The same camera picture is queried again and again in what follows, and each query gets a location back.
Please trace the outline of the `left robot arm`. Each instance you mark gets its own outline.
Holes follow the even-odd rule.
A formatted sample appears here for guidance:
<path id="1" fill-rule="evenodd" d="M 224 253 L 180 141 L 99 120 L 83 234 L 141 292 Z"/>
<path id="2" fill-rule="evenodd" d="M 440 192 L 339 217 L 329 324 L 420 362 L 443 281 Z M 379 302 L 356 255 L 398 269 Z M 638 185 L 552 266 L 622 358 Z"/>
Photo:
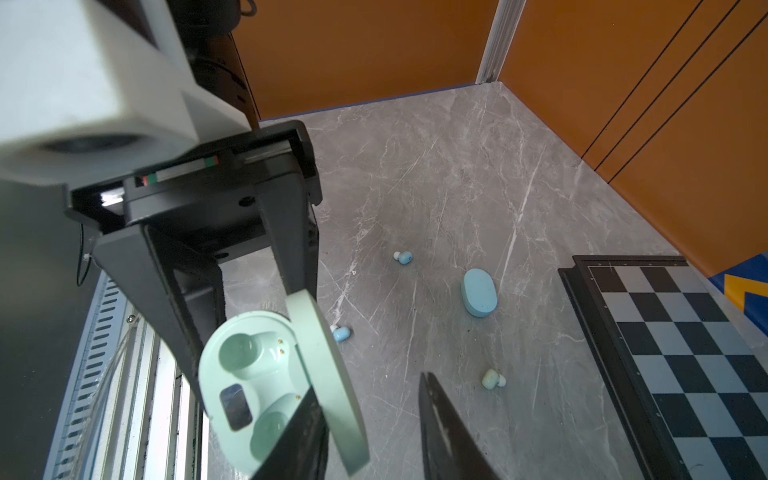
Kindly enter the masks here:
<path id="1" fill-rule="evenodd" d="M 225 321 L 220 266 L 270 248 L 287 293 L 315 292 L 322 200 L 305 125 L 266 128 L 233 30 L 254 2 L 173 1 L 195 83 L 246 116 L 246 132 L 65 194 L 67 215 L 99 231 L 92 255 L 166 343 L 193 392 L 203 349 Z"/>

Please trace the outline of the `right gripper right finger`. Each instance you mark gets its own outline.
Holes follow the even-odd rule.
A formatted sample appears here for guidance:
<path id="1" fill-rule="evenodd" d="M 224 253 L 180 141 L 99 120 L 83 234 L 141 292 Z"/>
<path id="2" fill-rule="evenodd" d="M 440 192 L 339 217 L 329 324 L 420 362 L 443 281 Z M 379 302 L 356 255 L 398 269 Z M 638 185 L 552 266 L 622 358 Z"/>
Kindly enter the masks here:
<path id="1" fill-rule="evenodd" d="M 431 372 L 420 375 L 418 405 L 425 479 L 499 479 Z"/>

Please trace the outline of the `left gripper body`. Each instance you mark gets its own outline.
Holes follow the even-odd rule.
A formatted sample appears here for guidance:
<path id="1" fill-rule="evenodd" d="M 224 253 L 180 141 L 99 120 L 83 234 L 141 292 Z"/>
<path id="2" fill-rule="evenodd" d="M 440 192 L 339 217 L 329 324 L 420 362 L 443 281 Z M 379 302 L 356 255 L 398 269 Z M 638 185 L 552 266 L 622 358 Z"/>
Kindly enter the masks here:
<path id="1" fill-rule="evenodd" d="M 309 203 L 323 200 L 314 148 L 299 120 L 201 145 L 175 163 L 206 159 L 213 165 L 156 183 L 129 176 L 67 188 L 64 213 L 102 234 L 148 224 L 224 263 L 270 246 L 257 190 L 272 178 L 298 171 Z"/>

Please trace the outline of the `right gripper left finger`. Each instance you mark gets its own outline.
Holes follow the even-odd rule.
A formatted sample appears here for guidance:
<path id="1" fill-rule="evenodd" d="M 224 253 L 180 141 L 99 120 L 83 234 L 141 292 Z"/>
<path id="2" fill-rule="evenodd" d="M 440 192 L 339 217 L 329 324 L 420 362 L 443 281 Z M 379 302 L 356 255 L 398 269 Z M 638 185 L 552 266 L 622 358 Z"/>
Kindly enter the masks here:
<path id="1" fill-rule="evenodd" d="M 310 388 L 253 480 L 322 480 L 328 462 L 329 427 Z"/>

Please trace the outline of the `white earbud case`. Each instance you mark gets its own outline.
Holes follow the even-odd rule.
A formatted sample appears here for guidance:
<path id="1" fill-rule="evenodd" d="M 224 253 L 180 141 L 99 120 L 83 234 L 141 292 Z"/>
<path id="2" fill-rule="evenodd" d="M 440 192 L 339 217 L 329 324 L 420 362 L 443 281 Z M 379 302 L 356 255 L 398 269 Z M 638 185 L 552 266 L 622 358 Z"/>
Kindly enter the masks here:
<path id="1" fill-rule="evenodd" d="M 286 315 L 240 314 L 205 345 L 198 381 L 211 427 L 229 463 L 255 474 L 313 394 L 347 474 L 354 475 L 369 462 L 369 445 L 335 338 L 309 291 L 288 295 L 286 307 Z"/>

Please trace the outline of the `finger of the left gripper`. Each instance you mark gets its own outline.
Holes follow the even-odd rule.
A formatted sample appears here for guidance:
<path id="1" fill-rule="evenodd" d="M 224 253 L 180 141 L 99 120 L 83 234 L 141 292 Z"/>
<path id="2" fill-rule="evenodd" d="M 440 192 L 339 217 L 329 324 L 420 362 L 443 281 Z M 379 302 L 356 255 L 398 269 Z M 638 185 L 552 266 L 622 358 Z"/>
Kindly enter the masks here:
<path id="1" fill-rule="evenodd" d="M 285 292 L 317 296 L 318 239 L 312 237 L 309 199 L 301 173 L 287 173 L 257 186 L 260 216 L 270 236 Z"/>
<path id="2" fill-rule="evenodd" d="M 222 271 L 214 257 L 143 224 L 102 236 L 93 256 L 165 342 L 202 401 L 202 353 L 226 321 Z"/>

